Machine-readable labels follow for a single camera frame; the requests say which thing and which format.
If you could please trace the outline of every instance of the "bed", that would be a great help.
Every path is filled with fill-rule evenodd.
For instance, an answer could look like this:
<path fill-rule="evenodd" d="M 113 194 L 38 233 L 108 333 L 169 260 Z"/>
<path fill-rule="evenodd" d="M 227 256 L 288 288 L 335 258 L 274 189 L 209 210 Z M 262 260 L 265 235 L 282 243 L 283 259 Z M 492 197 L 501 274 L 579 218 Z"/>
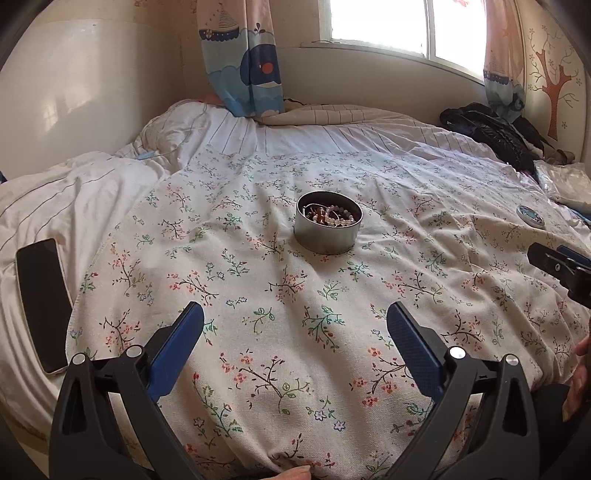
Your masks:
<path fill-rule="evenodd" d="M 18 423 L 46 436 L 60 387 L 36 363 L 14 268 L 18 248 L 50 237 L 76 298 L 68 358 L 118 355 L 188 302 L 204 307 L 203 335 L 159 405 L 209 478 L 305 463 L 318 478 L 385 473 L 431 406 L 386 330 L 397 300 L 450 346 L 515 353 L 533 388 L 569 379 L 589 311 L 525 252 L 540 242 L 590 255 L 580 220 L 485 145 L 405 115 L 305 106 L 273 122 L 187 100 L 115 155 L 0 186 L 2 401 Z M 345 254 L 294 239 L 297 198 L 320 189 L 362 206 Z"/>

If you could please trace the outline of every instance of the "finger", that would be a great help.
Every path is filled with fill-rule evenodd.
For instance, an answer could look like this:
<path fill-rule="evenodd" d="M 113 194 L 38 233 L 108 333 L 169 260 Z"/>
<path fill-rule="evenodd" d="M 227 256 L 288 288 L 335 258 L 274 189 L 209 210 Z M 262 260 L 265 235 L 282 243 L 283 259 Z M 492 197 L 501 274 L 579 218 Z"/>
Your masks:
<path fill-rule="evenodd" d="M 569 421 L 583 402 L 587 384 L 587 368 L 583 363 L 574 370 L 569 393 L 562 406 L 562 419 Z"/>
<path fill-rule="evenodd" d="M 588 336 L 577 343 L 577 345 L 574 347 L 574 352 L 578 356 L 586 355 L 587 351 L 589 350 L 589 342 L 591 342 L 591 336 Z"/>
<path fill-rule="evenodd" d="M 310 465 L 302 465 L 265 480 L 311 480 Z"/>

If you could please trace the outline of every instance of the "smartphone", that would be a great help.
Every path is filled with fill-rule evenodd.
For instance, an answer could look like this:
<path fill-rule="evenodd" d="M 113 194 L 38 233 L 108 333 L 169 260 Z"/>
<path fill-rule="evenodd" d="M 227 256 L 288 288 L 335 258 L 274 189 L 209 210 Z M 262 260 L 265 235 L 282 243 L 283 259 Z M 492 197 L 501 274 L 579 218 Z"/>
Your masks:
<path fill-rule="evenodd" d="M 67 365 L 66 334 L 72 315 L 56 241 L 53 238 L 17 251 L 17 278 L 22 308 L 45 373 L 63 372 Z"/>

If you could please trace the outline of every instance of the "tree wall decal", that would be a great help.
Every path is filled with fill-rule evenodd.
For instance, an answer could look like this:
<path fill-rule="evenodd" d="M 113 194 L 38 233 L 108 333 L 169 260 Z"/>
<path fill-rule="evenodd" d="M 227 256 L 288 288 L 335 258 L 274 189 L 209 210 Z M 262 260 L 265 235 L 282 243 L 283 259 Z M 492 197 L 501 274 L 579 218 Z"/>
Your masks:
<path fill-rule="evenodd" d="M 558 103 L 563 100 L 569 107 L 573 108 L 572 102 L 578 102 L 578 98 L 574 93 L 565 93 L 561 95 L 562 88 L 572 79 L 577 79 L 577 84 L 580 86 L 581 80 L 578 77 L 579 71 L 575 70 L 572 75 L 567 75 L 564 71 L 565 67 L 571 63 L 571 58 L 574 53 L 572 45 L 564 48 L 564 56 L 556 63 L 551 57 L 551 51 L 556 48 L 553 44 L 556 40 L 561 40 L 563 35 L 556 31 L 553 35 L 548 32 L 545 25 L 542 25 L 542 30 L 546 33 L 546 40 L 542 46 L 541 51 L 534 47 L 534 29 L 530 28 L 528 38 L 530 39 L 530 47 L 534 53 L 530 54 L 530 63 L 534 71 L 530 73 L 533 77 L 533 83 L 528 85 L 528 89 L 536 92 L 542 90 L 548 98 L 550 98 L 550 126 L 548 127 L 548 136 L 554 140 L 558 140 Z"/>

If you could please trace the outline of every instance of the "windowsill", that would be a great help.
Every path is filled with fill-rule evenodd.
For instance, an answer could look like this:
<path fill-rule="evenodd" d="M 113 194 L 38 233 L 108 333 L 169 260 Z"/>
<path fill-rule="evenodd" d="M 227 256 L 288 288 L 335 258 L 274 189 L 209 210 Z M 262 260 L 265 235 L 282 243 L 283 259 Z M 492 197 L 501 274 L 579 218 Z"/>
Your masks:
<path fill-rule="evenodd" d="M 339 50 L 367 51 L 371 53 L 379 53 L 381 55 L 399 57 L 402 59 L 424 63 L 425 65 L 429 65 L 437 69 L 454 73 L 456 75 L 459 75 L 460 77 L 464 77 L 465 79 L 471 80 L 475 83 L 479 83 L 480 85 L 484 85 L 484 78 L 482 76 L 477 76 L 473 72 L 470 72 L 459 65 L 455 65 L 443 59 L 438 59 L 437 61 L 429 60 L 417 53 L 395 50 L 393 48 L 390 49 L 385 47 L 378 47 L 364 42 L 354 42 L 352 40 L 319 40 L 315 42 L 304 42 L 300 45 L 300 48 L 338 48 Z"/>

